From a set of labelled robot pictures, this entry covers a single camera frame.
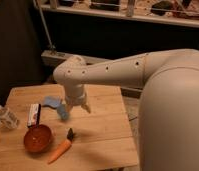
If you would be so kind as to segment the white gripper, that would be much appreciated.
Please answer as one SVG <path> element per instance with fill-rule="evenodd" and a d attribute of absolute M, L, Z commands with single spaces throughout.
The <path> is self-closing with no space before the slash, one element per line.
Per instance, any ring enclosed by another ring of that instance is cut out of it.
<path fill-rule="evenodd" d="M 91 108 L 88 104 L 85 104 L 87 101 L 87 95 L 85 88 L 82 84 L 76 85 L 66 85 L 65 90 L 65 101 L 66 101 L 66 111 L 70 113 L 73 109 L 73 106 L 81 105 L 81 107 L 86 110 L 88 113 L 91 113 Z"/>

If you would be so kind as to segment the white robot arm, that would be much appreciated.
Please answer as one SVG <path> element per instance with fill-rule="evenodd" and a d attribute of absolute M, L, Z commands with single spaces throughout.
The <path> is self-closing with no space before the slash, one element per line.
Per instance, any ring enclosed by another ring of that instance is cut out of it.
<path fill-rule="evenodd" d="M 69 107 L 87 105 L 86 84 L 140 88 L 141 171 L 199 171 L 199 50 L 156 51 L 93 65 L 72 55 L 53 76 Z"/>

